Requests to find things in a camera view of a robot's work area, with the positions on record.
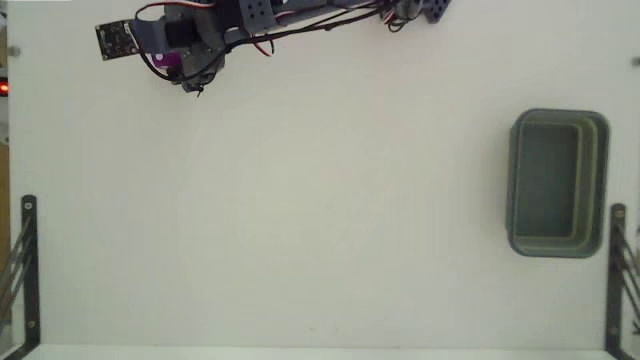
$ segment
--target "metal support rod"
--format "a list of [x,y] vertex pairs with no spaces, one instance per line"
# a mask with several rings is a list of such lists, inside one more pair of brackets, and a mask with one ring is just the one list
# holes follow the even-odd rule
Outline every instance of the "metal support rod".
[[619,360],[633,360],[620,347],[622,333],[622,294],[631,291],[624,278],[625,268],[620,261],[624,261],[624,233],[627,210],[624,204],[614,204],[611,207],[609,226],[609,268],[607,275],[607,308],[605,326],[605,350],[609,355]]
[[24,294],[24,326],[25,341],[17,350],[9,354],[5,360],[20,360],[26,357],[33,349],[40,345],[40,284],[38,276],[38,219],[37,202],[33,195],[25,195],[21,202],[22,231],[18,237],[22,242],[22,248],[14,253],[13,261],[7,263],[7,268],[13,268],[15,272],[9,276],[12,278],[7,284],[12,288],[10,292],[3,291],[5,296],[0,300],[0,315],[8,315],[16,296],[20,292]]

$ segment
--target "gray bin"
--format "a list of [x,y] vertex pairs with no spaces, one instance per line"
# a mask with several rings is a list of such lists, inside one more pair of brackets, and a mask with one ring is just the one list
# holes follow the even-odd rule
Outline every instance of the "gray bin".
[[511,131],[507,229],[525,256],[589,257],[602,242],[609,127],[594,112],[529,110]]

